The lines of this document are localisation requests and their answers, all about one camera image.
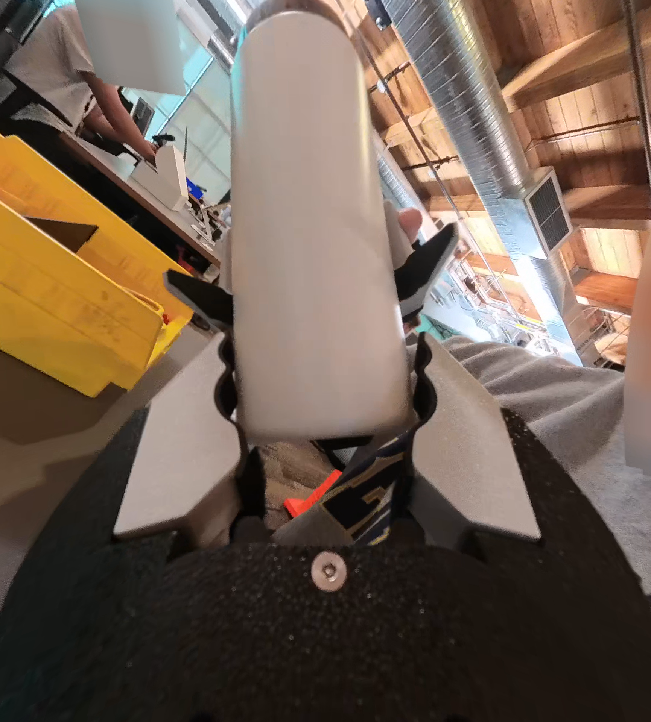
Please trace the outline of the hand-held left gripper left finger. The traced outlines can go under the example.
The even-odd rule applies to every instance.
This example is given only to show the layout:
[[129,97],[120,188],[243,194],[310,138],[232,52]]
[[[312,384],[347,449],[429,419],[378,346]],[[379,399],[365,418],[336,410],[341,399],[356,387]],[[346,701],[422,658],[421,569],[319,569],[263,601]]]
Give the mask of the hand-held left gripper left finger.
[[233,524],[262,527],[266,480],[258,448],[234,413],[228,333],[217,333],[146,408],[120,510],[118,541],[174,531],[195,548],[216,546]]

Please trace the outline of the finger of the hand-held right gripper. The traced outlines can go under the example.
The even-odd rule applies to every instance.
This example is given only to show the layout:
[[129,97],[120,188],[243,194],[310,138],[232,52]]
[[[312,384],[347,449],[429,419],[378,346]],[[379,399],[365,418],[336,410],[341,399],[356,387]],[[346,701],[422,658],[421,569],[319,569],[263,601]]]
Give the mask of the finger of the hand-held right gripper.
[[414,320],[457,247],[459,227],[448,224],[420,245],[409,240],[393,203],[383,208],[399,309],[403,320]]
[[169,269],[164,273],[167,291],[219,330],[232,330],[234,305],[230,293],[189,274]]

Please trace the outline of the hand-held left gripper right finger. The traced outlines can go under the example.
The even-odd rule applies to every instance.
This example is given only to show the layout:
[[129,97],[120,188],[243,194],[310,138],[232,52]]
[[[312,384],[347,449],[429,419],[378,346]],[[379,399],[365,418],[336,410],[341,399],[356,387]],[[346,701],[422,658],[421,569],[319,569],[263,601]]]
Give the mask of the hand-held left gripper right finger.
[[499,403],[432,335],[420,334],[406,356],[412,426],[405,504],[426,544],[454,551],[475,531],[538,542]]

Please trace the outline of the white bottle black cap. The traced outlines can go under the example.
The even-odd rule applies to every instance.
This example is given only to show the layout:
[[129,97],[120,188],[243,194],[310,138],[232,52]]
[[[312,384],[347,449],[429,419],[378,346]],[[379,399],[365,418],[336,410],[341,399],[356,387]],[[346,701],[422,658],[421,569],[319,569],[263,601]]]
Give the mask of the white bottle black cap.
[[330,5],[259,5],[231,69],[237,419],[256,443],[369,437],[408,417],[372,130]]

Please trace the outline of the yellow plastic bin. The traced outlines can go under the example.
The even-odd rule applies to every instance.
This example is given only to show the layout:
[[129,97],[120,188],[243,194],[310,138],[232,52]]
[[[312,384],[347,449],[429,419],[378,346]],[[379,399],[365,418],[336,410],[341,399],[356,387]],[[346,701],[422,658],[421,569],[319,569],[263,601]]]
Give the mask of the yellow plastic bin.
[[87,264],[69,279],[34,266],[0,278],[0,350],[91,398],[137,383],[161,327],[158,312]]
[[22,140],[0,135],[0,338],[90,343],[131,364],[193,312],[166,291],[183,269]]
[[85,396],[131,389],[192,312],[166,289],[167,257],[129,255],[98,228],[77,253],[17,214],[0,223],[0,351]]

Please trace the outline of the person's right forearm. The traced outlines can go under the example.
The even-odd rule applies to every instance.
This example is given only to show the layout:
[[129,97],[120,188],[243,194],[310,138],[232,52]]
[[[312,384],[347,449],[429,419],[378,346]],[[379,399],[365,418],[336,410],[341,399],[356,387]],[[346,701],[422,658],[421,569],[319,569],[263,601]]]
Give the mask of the person's right forearm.
[[461,336],[443,347],[560,463],[651,593],[651,476],[625,462],[624,375]]

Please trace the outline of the orange plastic object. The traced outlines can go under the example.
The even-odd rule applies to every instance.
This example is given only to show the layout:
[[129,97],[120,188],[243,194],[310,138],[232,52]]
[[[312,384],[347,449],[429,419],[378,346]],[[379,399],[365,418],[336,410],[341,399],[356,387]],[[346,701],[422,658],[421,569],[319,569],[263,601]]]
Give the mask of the orange plastic object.
[[284,500],[284,508],[292,519],[310,510],[315,504],[321,501],[322,497],[330,491],[331,487],[339,480],[342,472],[333,471],[329,476],[313,490],[305,499],[287,498]]

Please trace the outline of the white box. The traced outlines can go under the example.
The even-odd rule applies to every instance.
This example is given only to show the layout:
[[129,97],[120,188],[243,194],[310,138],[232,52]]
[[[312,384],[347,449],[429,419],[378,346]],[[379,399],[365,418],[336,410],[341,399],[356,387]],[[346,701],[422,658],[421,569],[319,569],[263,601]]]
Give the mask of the white box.
[[156,153],[151,165],[140,161],[132,170],[130,181],[145,188],[160,203],[174,212],[183,211],[188,203],[185,160],[182,152],[168,141]]

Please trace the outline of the wooden table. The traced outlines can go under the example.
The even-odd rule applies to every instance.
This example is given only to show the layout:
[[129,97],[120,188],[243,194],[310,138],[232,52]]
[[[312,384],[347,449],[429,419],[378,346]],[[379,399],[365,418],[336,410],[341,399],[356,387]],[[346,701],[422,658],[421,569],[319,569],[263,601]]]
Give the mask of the wooden table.
[[193,248],[195,252],[209,260],[216,267],[221,266],[221,258],[216,246],[204,239],[194,229],[195,219],[184,209],[173,210],[150,193],[131,175],[135,166],[125,159],[117,158],[96,146],[74,137],[68,133],[59,135],[68,152],[79,161],[96,169],[102,176],[123,191],[134,203],[145,209],[158,219],[179,239]]

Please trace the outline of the black duct grille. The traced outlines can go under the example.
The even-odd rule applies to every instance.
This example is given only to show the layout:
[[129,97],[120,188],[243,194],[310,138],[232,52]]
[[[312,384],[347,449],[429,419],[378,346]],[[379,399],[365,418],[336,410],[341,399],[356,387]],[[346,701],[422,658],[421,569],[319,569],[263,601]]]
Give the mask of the black duct grille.
[[574,228],[554,167],[538,168],[531,179],[523,203],[536,240],[526,254],[546,260],[569,239]]

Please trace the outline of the large silver air duct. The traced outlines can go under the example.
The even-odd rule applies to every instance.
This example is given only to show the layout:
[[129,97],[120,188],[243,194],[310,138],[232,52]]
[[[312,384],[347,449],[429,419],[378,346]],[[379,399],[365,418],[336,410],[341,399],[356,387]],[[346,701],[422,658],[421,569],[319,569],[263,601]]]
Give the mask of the large silver air duct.
[[542,247],[527,209],[535,173],[467,2],[384,2],[440,121],[548,335],[591,366],[595,349],[561,257]]

